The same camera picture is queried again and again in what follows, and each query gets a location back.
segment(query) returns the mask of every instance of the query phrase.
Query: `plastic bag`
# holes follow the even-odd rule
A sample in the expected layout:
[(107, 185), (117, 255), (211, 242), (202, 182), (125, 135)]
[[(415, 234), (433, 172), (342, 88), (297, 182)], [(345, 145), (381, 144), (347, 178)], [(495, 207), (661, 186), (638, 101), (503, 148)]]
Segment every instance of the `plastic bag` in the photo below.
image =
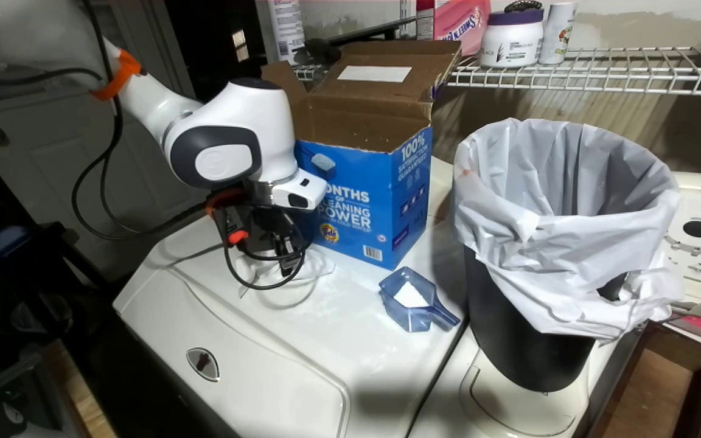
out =
[[(506, 120), (455, 154), (457, 239), (540, 332), (615, 339), (667, 318), (680, 296), (661, 253), (676, 203), (661, 161), (587, 124)], [(599, 290), (617, 275), (611, 301)]]

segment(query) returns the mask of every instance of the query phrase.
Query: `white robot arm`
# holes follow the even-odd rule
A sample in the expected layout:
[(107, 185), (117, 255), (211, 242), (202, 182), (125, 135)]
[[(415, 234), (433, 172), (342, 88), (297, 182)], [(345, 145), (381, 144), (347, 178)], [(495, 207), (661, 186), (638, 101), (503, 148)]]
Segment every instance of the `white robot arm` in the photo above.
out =
[[(133, 60), (110, 40), (105, 51), (112, 71)], [(0, 62), (85, 68), (105, 78), (95, 32), (71, 0), (0, 0)], [(73, 78), (90, 90), (105, 88), (91, 75)], [(136, 71), (117, 98), (188, 185), (223, 189), (250, 182), (262, 207), (314, 210), (323, 200), (326, 182), (297, 168), (287, 94), (264, 79), (233, 79), (199, 104)]]

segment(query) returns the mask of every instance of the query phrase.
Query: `box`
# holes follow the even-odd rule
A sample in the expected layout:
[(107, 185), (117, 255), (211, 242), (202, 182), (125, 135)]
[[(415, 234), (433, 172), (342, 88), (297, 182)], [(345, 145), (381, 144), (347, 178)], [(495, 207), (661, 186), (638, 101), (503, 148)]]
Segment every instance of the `box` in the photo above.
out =
[(418, 39), (459, 40), (461, 56), (477, 56), (491, 15), (491, 0), (409, 0), (415, 8)]
[(579, 436), (701, 436), (701, 343), (667, 326), (646, 323), (643, 335), (615, 349), (601, 379), (614, 379), (601, 394), (594, 419)]
[(455, 40), (347, 44), (308, 93), (281, 62), (264, 68), (289, 94), (298, 165), (328, 182), (301, 218), (315, 242), (394, 267), (424, 234), (433, 90), (455, 56)]

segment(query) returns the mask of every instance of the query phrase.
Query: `shelf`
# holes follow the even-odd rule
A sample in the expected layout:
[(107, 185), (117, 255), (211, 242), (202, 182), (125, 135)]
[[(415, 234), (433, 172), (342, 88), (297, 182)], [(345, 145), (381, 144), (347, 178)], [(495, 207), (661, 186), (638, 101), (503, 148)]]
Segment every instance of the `shelf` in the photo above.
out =
[(457, 65), (449, 88), (701, 94), (701, 49), (571, 49), (559, 65)]

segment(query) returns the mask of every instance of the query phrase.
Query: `blue plastic piece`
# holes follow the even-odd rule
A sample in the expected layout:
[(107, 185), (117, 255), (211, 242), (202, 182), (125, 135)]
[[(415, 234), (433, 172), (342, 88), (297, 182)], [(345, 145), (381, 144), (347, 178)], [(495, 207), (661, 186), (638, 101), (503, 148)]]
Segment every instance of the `blue plastic piece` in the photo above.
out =
[[(424, 306), (405, 306), (397, 298), (403, 284), (411, 284), (420, 296)], [(387, 275), (379, 281), (379, 298), (387, 314), (403, 328), (403, 330), (427, 330), (431, 323), (442, 326), (444, 330), (457, 326), (459, 318), (449, 314), (442, 301), (438, 298), (438, 290), (431, 280), (418, 275), (411, 267), (399, 267), (397, 273)]]

